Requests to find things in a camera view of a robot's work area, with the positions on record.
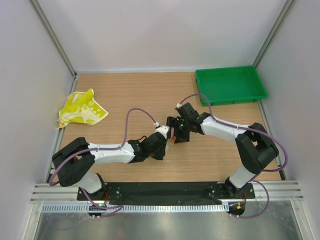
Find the blue polka dot towel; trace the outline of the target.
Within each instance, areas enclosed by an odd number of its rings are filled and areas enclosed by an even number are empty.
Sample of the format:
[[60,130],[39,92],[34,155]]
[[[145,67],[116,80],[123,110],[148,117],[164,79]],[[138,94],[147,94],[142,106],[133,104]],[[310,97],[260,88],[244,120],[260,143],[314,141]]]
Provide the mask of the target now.
[[175,137],[175,130],[174,130],[173,127],[171,127],[171,128],[170,128],[170,141],[171,141],[172,143],[174,143],[174,142],[175,142],[175,139],[176,139],[176,137]]

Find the yellow green patterned towel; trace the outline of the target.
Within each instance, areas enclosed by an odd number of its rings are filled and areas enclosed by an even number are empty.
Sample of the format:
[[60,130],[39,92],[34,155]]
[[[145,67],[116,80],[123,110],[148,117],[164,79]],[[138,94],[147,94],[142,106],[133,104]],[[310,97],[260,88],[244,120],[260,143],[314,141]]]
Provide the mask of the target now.
[[65,128],[68,124],[96,125],[106,118],[109,113],[94,99],[94,90],[71,93],[59,111],[58,128]]

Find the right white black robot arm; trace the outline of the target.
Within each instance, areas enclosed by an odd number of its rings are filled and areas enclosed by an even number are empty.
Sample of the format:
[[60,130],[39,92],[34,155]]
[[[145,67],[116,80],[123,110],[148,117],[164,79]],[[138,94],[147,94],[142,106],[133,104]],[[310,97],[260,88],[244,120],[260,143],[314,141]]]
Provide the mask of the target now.
[[239,125],[213,118],[209,113],[195,116],[167,117],[166,124],[173,130],[174,142],[190,141],[190,133],[218,137],[236,145],[241,160],[237,170],[225,180],[225,192],[237,198],[245,185],[254,180],[279,155],[279,150],[259,123]]

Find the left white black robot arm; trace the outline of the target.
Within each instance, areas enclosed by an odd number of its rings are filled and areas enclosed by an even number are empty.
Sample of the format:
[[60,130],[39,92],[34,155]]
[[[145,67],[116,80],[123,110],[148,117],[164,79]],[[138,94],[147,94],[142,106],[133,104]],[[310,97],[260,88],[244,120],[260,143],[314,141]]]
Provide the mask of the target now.
[[158,132],[142,141],[129,140],[123,146],[88,143],[84,137],[78,137],[52,156],[55,172],[49,184],[60,184],[62,187],[77,186],[93,199],[101,200],[106,194],[105,184],[98,173],[90,171],[92,166],[140,163],[147,158],[163,160],[166,145],[166,138]]

